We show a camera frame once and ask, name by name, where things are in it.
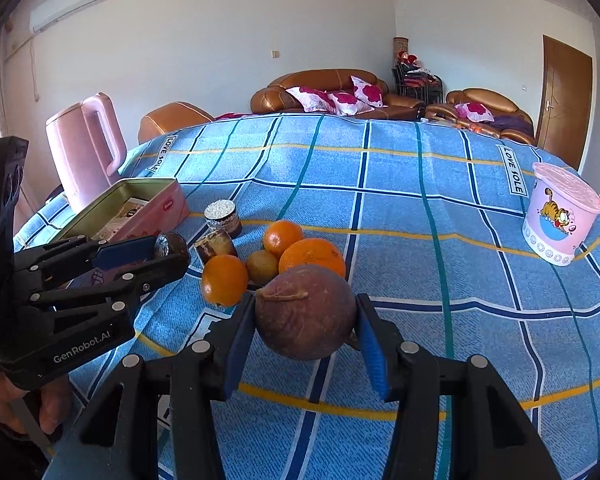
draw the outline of pink kettle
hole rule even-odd
[[[106,94],[98,92],[46,122],[46,136],[67,200],[79,213],[119,178],[126,144]]]

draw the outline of door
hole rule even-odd
[[[548,36],[544,39],[544,85],[538,147],[578,169],[589,129],[593,60]]]

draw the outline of silver bolt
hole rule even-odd
[[[140,358],[136,354],[129,354],[122,358],[122,365],[125,368],[133,368],[140,362]]]
[[[486,368],[489,362],[486,357],[476,354],[471,356],[471,364],[476,368]]]
[[[191,345],[191,349],[196,354],[203,354],[211,348],[211,343],[209,341],[205,341],[204,339],[198,339],[193,345]]]
[[[400,350],[402,350],[405,354],[417,354],[418,350],[420,350],[420,347],[413,341],[403,341],[400,344]]]

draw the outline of brown leather sofa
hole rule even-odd
[[[513,115],[522,118],[533,127],[534,122],[532,121],[529,114],[521,110],[515,102],[511,99],[504,97],[502,94],[498,94],[493,90],[487,90],[485,88],[465,88],[464,90],[453,90],[446,95],[446,103],[438,103],[427,106],[425,117],[427,119],[443,118],[454,123],[457,123],[463,128],[467,128],[474,131],[480,131],[480,133],[489,134],[497,139],[510,139],[523,144],[530,144],[532,146],[538,145],[538,139],[533,136],[529,137],[524,132],[508,128],[505,130],[497,130],[489,123],[473,123],[468,119],[463,119],[458,115],[458,112],[454,108],[454,105],[460,103],[478,102],[485,105],[493,114],[494,118],[500,115]]]
[[[384,81],[371,72],[347,68],[330,68],[324,70],[304,70],[293,74],[283,75],[269,86],[258,90],[251,98],[251,111],[255,114],[271,114],[274,112],[302,112],[302,105],[288,92],[287,88],[306,86],[325,92],[344,90],[353,93],[351,76],[378,85],[382,90],[384,108],[376,108],[372,112],[355,115],[357,119],[394,119],[415,121],[424,113],[423,101],[411,97],[389,94],[389,88]]]
[[[181,128],[211,123],[213,120],[210,114],[192,104],[183,101],[169,103],[149,112],[140,120],[138,142],[142,144]]]

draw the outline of pink and white cushion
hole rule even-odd
[[[351,116],[363,114],[364,112],[372,112],[374,110],[368,104],[346,92],[330,92],[329,97],[335,104],[336,115]]]
[[[482,103],[461,103],[454,108],[460,117],[474,123],[493,123],[494,121],[493,114]]]
[[[363,103],[374,108],[381,108],[383,106],[382,90],[378,85],[367,83],[354,75],[351,76],[351,81],[353,82],[353,94]]]
[[[295,86],[287,88],[286,91],[295,97],[305,112],[327,112],[329,114],[336,113],[336,107],[327,92],[307,88],[306,86]]]

